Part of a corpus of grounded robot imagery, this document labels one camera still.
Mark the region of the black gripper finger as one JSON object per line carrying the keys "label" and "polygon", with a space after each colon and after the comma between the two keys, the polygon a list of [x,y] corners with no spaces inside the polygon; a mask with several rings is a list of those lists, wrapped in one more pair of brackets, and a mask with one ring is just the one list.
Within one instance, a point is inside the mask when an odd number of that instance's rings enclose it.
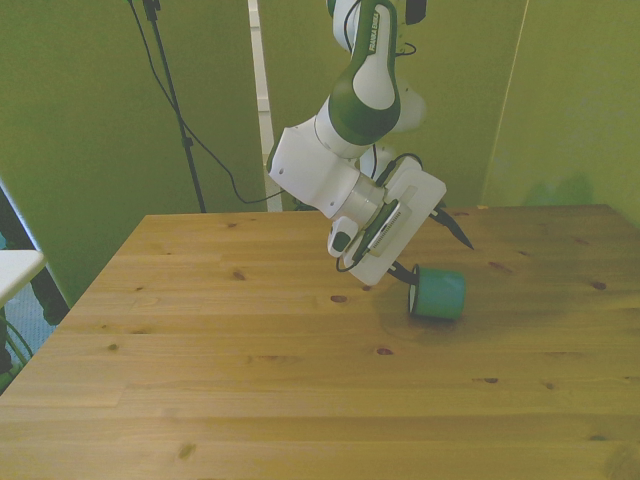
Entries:
{"label": "black gripper finger", "polygon": [[399,261],[394,261],[389,268],[389,274],[410,287],[416,287],[418,285],[417,266],[414,266],[412,269],[407,269]]}
{"label": "black gripper finger", "polygon": [[474,247],[469,238],[463,232],[461,227],[456,223],[453,217],[444,210],[444,208],[445,205],[443,203],[438,203],[432,210],[430,218],[435,220],[438,224],[446,227],[458,241],[473,250]]}

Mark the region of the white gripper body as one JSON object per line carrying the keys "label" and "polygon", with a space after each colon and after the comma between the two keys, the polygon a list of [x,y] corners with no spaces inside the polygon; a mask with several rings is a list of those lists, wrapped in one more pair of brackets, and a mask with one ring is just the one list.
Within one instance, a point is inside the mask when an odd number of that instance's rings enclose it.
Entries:
{"label": "white gripper body", "polygon": [[412,155],[391,161],[373,181],[376,210],[342,253],[342,269],[377,284],[446,193]]}

